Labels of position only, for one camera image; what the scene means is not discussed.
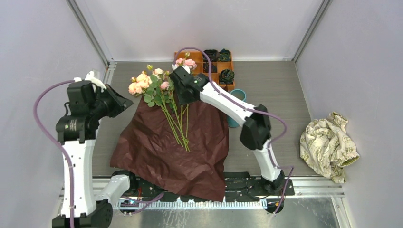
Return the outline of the pink flower bouquet red wrap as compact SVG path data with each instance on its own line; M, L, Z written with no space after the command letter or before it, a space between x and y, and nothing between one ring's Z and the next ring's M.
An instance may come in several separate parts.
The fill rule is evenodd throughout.
M190 105L180 105L174 84L169 78L173 72L172 64L187 65L191 70L196 67L194 60L173 61L170 68L160 68L148 64L146 69L130 78L128 93L141 97L142 101L161 117L150 117L147 122L156 121L158 137L165 143L177 144L186 152L195 151L190 140Z

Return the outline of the red wrapping paper sheet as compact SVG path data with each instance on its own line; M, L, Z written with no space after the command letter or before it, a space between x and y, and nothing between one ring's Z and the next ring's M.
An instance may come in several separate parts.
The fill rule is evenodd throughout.
M161 108L141 100L117 140L110 166L178 195L223 201L224 161L229 153L227 116L198 101L190 104L183 120L189 151L177 143Z

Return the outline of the dark rolled sock back right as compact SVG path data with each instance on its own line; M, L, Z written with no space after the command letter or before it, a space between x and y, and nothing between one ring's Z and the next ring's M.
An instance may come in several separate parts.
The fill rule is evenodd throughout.
M230 62L231 61L231 52L228 49L223 48L221 51L219 51L218 61Z

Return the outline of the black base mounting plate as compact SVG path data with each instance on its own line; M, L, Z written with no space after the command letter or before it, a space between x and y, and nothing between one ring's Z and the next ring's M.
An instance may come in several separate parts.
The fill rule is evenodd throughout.
M251 176L248 172L224 172L226 183L226 202L253 202L269 196L281 196L285 181L278 190L271 189L267 180L260 176ZM150 201L161 192L164 193L162 202L174 202L180 199L183 202L194 200L195 202L206 202L206 199L191 195L178 195L158 187L143 178L136 177L134 188L130 188L123 195L136 200Z

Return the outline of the crumpled beige printed cloth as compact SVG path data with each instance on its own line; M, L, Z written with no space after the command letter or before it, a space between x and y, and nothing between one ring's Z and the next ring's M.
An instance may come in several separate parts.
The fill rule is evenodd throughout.
M335 183L345 183L347 167L360 155L357 146L346 133L348 120L337 112L311 121L300 137L300 158L315 173Z

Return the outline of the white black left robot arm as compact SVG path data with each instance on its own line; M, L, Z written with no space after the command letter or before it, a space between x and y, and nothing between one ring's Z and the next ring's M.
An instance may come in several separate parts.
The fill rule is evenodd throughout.
M69 84L67 95L67 113L56 124L58 145L65 150L64 200L61 214L52 219L52 227L107 228L120 197L135 195L139 184L134 173L115 171L107 185L95 194L93 149L89 145L96 139L100 119L116 117L132 101L94 79Z

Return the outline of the aluminium frame rail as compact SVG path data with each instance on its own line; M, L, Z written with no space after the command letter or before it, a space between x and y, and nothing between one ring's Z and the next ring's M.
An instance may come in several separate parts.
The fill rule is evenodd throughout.
M342 185L319 176L292 177L294 198L343 198Z

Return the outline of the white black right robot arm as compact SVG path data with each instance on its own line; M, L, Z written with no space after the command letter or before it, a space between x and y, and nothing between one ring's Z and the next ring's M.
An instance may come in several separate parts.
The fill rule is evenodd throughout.
M272 150L271 122L267 108L260 104L248 104L204 74L191 74L187 66L172 66L169 74L179 103L182 105L201 101L210 104L232 118L240 127L240 142L253 151L264 181L265 192L276 195L282 189L285 179L283 170L279 167Z

